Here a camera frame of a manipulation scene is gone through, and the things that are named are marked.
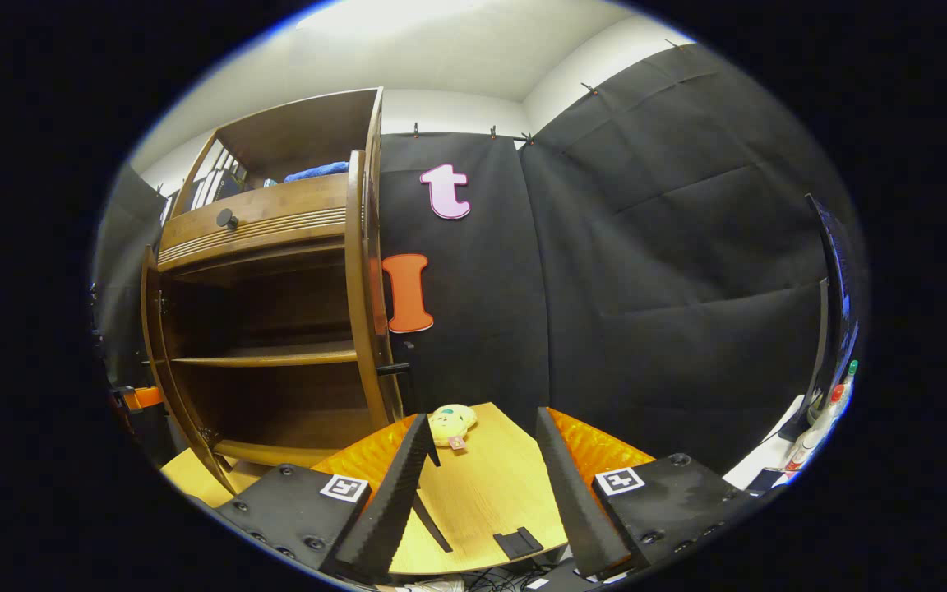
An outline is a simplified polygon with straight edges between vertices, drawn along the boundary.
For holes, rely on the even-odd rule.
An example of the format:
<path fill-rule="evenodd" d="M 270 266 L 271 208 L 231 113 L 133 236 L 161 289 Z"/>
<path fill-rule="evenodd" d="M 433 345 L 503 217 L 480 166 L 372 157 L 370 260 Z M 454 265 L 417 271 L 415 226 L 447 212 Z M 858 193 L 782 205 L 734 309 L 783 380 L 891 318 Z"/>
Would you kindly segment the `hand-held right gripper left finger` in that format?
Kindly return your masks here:
<path fill-rule="evenodd" d="M 341 469 L 292 464 L 270 469 L 213 509 L 213 521 L 303 570 L 350 580 L 386 580 L 418 493 L 435 458 L 426 414 L 399 421 L 379 486 Z"/>

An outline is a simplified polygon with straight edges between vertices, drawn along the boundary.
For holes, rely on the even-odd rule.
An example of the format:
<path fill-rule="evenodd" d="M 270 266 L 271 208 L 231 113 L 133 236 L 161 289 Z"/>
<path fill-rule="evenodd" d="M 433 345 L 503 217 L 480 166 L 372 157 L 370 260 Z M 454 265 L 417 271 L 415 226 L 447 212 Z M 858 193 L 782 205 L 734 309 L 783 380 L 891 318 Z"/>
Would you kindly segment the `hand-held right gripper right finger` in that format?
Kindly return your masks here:
<path fill-rule="evenodd" d="M 586 578 L 661 571 L 758 508 L 755 495 L 685 453 L 651 457 L 556 409 L 538 409 L 536 442 Z"/>

